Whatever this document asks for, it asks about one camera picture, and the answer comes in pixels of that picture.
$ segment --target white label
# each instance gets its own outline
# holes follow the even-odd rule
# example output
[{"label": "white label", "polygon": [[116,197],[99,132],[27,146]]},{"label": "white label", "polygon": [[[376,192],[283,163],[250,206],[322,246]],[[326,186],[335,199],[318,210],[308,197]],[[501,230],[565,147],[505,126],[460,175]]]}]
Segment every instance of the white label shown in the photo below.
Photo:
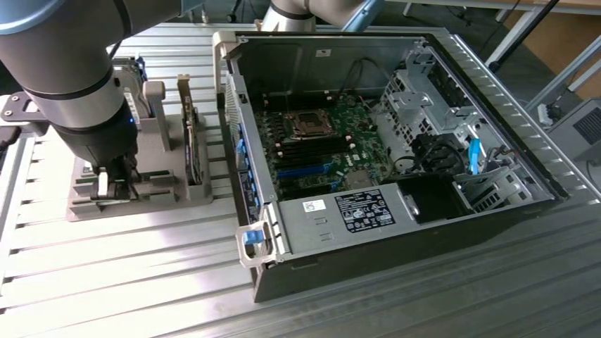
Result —
[{"label": "white label", "polygon": [[327,204],[323,202],[323,199],[318,199],[316,201],[303,202],[304,212],[310,213],[312,211],[326,210]]},{"label": "white label", "polygon": [[327,58],[332,54],[332,49],[318,49],[316,58]]},{"label": "white label", "polygon": [[130,88],[126,88],[124,95],[126,95],[126,100],[128,101],[130,110],[132,111],[134,121],[135,121],[136,125],[139,125],[140,124],[140,114],[139,114],[138,108],[135,107],[134,95],[130,92],[130,90],[131,90]]}]

